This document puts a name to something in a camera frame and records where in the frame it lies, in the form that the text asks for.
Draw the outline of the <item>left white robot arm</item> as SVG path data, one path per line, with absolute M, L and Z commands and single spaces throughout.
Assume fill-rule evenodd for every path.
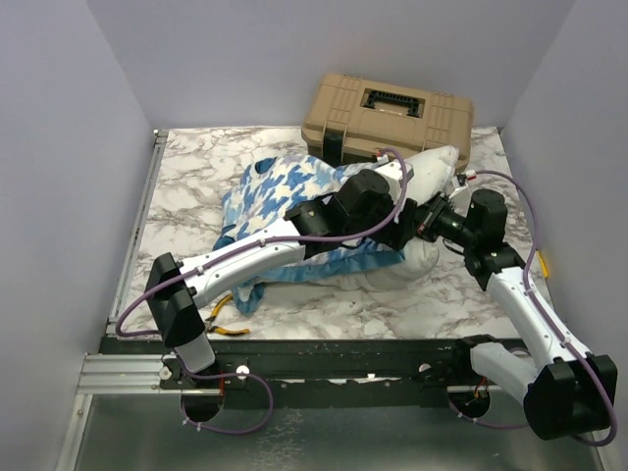
M 411 167 L 393 162 L 362 170 L 328 196 L 298 203 L 266 228 L 204 256 L 154 260 L 145 296 L 165 346 L 183 375 L 202 388 L 216 378 L 216 354 L 199 310 L 222 292 L 269 270 L 380 233 L 404 204 Z

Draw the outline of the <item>white pillow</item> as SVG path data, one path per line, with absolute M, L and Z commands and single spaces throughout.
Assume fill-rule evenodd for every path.
M 333 285 L 343 290 L 400 290 L 429 274 L 439 261 L 439 250 L 423 237 L 429 210 L 439 202 L 439 194 L 454 175 L 459 151 L 452 145 L 425 150 L 406 159 L 413 177 L 407 184 L 403 210 L 395 223 L 381 232 L 385 241 L 395 244 L 385 255 L 399 255 L 401 260 L 387 267 L 340 275 Z

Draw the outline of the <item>white pillowcase blue trim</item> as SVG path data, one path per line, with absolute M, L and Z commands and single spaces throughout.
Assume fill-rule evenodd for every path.
M 376 168 L 375 163 L 334 168 L 305 154 L 266 158 L 251 164 L 222 199 L 223 226 L 213 248 L 217 250 L 251 236 L 282 219 L 294 205 L 336 192 L 361 170 Z M 340 283 L 344 289 L 352 290 L 368 271 L 392 267 L 403 260 L 401 251 L 373 240 L 354 241 L 347 247 L 267 271 L 233 288 L 232 295 L 236 309 L 251 315 L 261 304 L 269 284 Z

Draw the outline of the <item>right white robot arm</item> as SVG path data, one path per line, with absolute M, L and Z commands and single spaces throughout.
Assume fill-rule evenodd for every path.
M 450 360 L 452 376 L 463 384 L 480 377 L 497 384 L 523 406 L 542 440 L 607 430 L 599 442 L 607 445 L 617 433 L 617 368 L 577 340 L 539 294 L 528 266 L 504 239 L 506 219 L 504 198 L 491 189 L 474 191 L 464 216 L 441 194 L 416 209 L 416 234 L 461 247 L 467 272 L 507 314 L 531 356 L 523 360 L 488 336 L 466 338 Z

